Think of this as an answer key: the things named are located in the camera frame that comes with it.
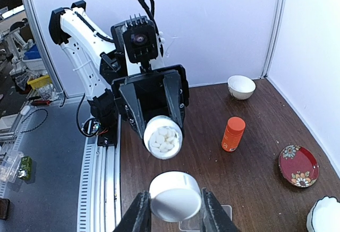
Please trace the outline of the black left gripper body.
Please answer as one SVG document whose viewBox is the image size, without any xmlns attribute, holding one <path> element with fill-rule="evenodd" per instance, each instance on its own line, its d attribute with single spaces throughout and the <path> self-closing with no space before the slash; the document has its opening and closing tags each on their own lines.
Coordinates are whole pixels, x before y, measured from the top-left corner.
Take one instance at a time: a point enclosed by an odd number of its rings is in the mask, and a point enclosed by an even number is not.
<svg viewBox="0 0 340 232">
<path fill-rule="evenodd" d="M 135 125 L 144 126 L 157 115 L 184 124 L 189 84 L 180 64 L 116 79 L 112 91 L 122 117 L 133 119 Z"/>
</svg>

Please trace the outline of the white bottle cap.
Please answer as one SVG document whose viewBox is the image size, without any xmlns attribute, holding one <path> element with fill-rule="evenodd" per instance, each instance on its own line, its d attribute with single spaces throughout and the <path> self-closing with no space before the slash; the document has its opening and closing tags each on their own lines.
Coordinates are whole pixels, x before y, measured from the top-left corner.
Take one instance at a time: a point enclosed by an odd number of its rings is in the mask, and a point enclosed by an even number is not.
<svg viewBox="0 0 340 232">
<path fill-rule="evenodd" d="M 156 176 L 149 186 L 150 209 L 159 219 L 180 222 L 194 217 L 201 208 L 201 193 L 194 177 L 181 171 Z"/>
</svg>

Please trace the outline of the white pill bottle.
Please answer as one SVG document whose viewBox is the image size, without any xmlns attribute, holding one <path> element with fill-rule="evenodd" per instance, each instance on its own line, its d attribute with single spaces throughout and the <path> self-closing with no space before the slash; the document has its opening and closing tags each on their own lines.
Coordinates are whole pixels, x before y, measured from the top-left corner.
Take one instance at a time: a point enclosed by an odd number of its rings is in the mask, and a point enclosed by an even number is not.
<svg viewBox="0 0 340 232">
<path fill-rule="evenodd" d="M 180 127 L 169 117 L 159 115 L 152 118 L 143 134 L 144 145 L 157 159 L 170 159 L 175 157 L 183 142 Z"/>
</svg>

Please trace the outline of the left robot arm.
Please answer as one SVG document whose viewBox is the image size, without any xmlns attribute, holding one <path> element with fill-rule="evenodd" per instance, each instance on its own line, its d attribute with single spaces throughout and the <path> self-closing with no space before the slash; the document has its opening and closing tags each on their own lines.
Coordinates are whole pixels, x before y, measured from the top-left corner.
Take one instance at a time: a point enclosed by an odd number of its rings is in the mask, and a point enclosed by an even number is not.
<svg viewBox="0 0 340 232">
<path fill-rule="evenodd" d="M 53 10 L 48 30 L 80 77 L 83 98 L 103 133 L 114 134 L 123 119 L 143 136 L 158 115 L 184 127 L 185 68 L 164 65 L 163 40 L 152 20 L 135 15 L 107 35 L 87 16 L 85 1 L 78 1 Z"/>
</svg>

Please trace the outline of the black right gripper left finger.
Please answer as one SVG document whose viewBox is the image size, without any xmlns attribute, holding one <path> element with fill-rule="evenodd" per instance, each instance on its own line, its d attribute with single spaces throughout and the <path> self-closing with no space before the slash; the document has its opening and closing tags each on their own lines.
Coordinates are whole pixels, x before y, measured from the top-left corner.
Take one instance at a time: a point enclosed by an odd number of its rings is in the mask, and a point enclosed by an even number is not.
<svg viewBox="0 0 340 232">
<path fill-rule="evenodd" d="M 151 231 L 150 194 L 148 191 L 136 195 L 120 223 L 113 232 Z"/>
</svg>

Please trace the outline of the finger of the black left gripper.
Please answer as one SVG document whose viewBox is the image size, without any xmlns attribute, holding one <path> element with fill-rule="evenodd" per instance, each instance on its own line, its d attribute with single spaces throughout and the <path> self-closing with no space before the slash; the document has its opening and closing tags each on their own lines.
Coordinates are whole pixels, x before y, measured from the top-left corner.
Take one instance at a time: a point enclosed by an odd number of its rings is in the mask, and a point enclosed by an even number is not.
<svg viewBox="0 0 340 232">
<path fill-rule="evenodd" d="M 147 122 L 142 104 L 145 101 L 146 90 L 138 83 L 122 83 L 118 91 L 122 98 L 123 111 L 127 121 L 143 141 Z"/>
<path fill-rule="evenodd" d="M 169 117 L 183 130 L 183 118 L 181 114 L 181 77 L 177 71 L 169 71 L 163 78 L 165 97 L 169 111 Z"/>
</svg>

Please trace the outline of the orange pill bottle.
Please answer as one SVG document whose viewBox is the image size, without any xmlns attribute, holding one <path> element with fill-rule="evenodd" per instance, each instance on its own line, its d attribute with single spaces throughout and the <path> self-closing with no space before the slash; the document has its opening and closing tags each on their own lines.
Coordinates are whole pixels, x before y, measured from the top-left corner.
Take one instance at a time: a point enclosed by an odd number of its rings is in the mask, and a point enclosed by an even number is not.
<svg viewBox="0 0 340 232">
<path fill-rule="evenodd" d="M 237 149 L 244 133 L 245 126 L 245 121 L 240 117 L 231 117 L 227 121 L 221 142 L 224 151 L 233 152 Z"/>
</svg>

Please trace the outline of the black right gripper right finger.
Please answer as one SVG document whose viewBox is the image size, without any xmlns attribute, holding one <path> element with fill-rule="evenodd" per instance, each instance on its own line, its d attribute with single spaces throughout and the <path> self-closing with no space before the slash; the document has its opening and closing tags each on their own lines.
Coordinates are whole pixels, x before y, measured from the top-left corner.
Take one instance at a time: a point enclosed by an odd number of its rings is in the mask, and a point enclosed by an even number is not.
<svg viewBox="0 0 340 232">
<path fill-rule="evenodd" d="M 200 231 L 237 232 L 240 231 L 224 211 L 213 192 L 201 189 Z"/>
</svg>

